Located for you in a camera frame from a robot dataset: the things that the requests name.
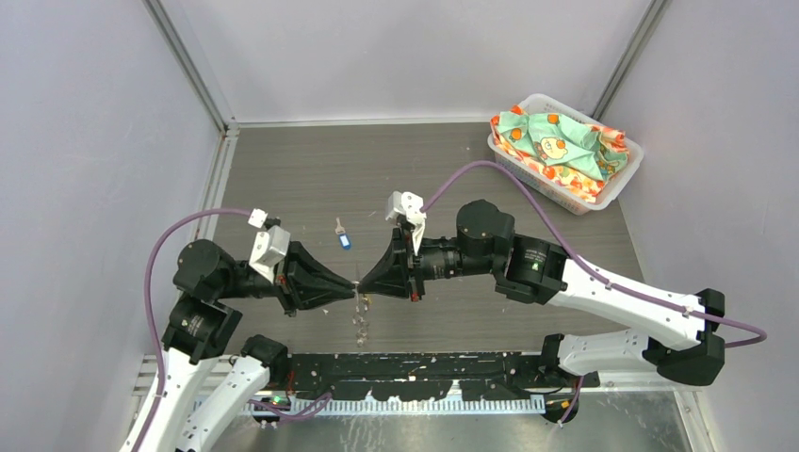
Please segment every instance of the white bracket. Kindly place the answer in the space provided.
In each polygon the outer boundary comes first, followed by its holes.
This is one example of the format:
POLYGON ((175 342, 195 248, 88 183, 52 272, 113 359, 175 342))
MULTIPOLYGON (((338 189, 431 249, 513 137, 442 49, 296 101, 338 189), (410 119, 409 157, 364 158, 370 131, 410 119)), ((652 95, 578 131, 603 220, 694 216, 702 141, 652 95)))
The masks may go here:
MULTIPOLYGON (((680 306, 690 306, 697 312, 705 312, 705 307, 699 304, 700 299, 696 295, 660 290, 643 282, 611 273, 588 261, 585 263, 595 268, 605 278, 613 281, 614 284, 624 285, 637 292, 669 300, 680 306)), ((636 299, 612 287, 606 288, 605 284, 583 271, 571 259, 566 260, 563 266, 562 280, 568 284, 568 287, 555 294, 547 304, 599 315, 636 331, 642 331, 663 344, 664 347, 674 350, 684 350, 699 345, 696 335, 705 330, 705 321, 701 318, 686 317, 682 315, 682 311, 673 311, 636 299)))
POLYGON ((280 226, 272 226, 268 231, 261 231, 255 235, 249 264, 272 284, 274 284, 275 266, 285 259, 290 238, 291 234, 280 226))
POLYGON ((397 224, 400 216, 405 216, 405 219, 414 225, 414 230, 411 232, 411 238, 414 242, 414 254, 419 254, 419 247, 421 247, 422 237, 424 236, 427 214, 421 211, 423 205, 424 199, 419 195, 410 191, 403 193, 395 191, 388 197, 388 203, 385 206, 386 221, 397 224))
POLYGON ((558 348, 559 367, 572 375, 595 371, 654 372, 655 365, 644 359, 649 336, 624 330, 575 336, 566 334, 558 348))

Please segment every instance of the plastic basket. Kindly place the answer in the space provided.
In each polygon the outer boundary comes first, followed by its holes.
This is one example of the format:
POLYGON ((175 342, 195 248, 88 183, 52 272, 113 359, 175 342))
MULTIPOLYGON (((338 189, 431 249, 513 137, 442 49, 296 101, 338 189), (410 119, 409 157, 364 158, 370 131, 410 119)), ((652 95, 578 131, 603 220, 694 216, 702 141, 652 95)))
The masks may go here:
MULTIPOLYGON (((544 94, 533 94, 525 99, 524 102, 520 103, 519 106, 530 114, 558 113, 582 123, 604 125, 544 94)), ((592 210, 602 210, 607 207, 611 201, 619 196, 619 193, 621 193, 622 189, 627 185, 629 179, 635 174, 635 171, 638 170, 638 167, 641 165, 641 160, 644 159, 644 150, 629 138, 625 138, 625 143, 629 149, 627 166, 619 171, 619 173, 605 185, 602 191, 596 195, 596 202, 591 203, 580 199, 565 187, 555 184, 543 174, 529 169, 522 162, 516 160, 511 155, 507 155, 494 144, 493 135, 488 135, 488 146, 494 151, 494 158, 497 163, 512 172, 521 182, 540 191, 544 196, 560 204, 575 215, 582 215, 592 210)))

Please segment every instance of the dark wood grain surface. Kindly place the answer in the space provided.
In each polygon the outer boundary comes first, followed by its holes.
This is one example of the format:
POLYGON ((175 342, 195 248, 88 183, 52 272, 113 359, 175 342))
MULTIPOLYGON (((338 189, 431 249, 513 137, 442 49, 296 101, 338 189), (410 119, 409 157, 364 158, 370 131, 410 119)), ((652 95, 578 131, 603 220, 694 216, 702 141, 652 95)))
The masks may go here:
MULTIPOLYGON (((394 190, 431 194, 459 167, 492 159, 485 123, 348 125, 253 128, 241 131, 225 206, 259 207, 283 220, 292 239, 325 266, 355 280, 388 246, 383 219, 394 190), (340 217, 352 241, 342 250, 334 233, 340 217)), ((535 193, 575 249, 608 270, 640 280, 641 270, 617 202, 576 217, 535 193)), ((465 203, 486 199, 516 218, 516 231, 552 239, 527 201, 492 169, 467 174, 428 214, 425 235, 451 236, 465 203)), ((235 257, 250 254, 255 230, 238 218, 221 218, 215 240, 235 257)), ((264 334, 297 352, 538 350, 553 332, 594 334, 622 327, 594 315, 551 306, 524 305, 494 292, 491 276, 426 284, 419 303, 372 296, 366 344, 355 344, 355 300, 289 318, 275 299, 231 299, 244 314, 228 352, 264 334)))

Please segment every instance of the gray wall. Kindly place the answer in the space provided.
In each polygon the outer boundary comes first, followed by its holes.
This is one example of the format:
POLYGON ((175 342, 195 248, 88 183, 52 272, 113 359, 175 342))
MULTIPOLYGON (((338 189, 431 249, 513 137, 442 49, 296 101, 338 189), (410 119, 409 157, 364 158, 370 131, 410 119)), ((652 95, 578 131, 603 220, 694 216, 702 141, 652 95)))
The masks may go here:
POLYGON ((722 290, 771 334, 709 388, 725 450, 799 443, 797 22, 797 2, 673 2, 603 118, 648 152, 621 197, 648 281, 722 290))
POLYGON ((252 122, 488 118, 533 92, 590 112, 649 1, 166 3, 252 122))
MULTIPOLYGON (((219 135, 140 1, 0 6, 0 449, 122 444, 150 247, 219 135)), ((174 302, 167 245, 156 313, 174 302)))

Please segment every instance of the key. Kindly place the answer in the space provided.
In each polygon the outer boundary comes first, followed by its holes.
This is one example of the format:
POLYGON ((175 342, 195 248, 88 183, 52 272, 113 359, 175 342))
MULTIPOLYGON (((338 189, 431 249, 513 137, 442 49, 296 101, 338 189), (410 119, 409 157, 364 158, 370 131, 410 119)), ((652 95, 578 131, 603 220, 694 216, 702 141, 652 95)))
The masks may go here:
POLYGON ((344 230, 344 226, 341 225, 341 218, 335 218, 335 234, 338 235, 338 242, 341 244, 341 248, 344 250, 349 250, 352 247, 352 242, 350 242, 350 236, 347 235, 347 231, 344 230))

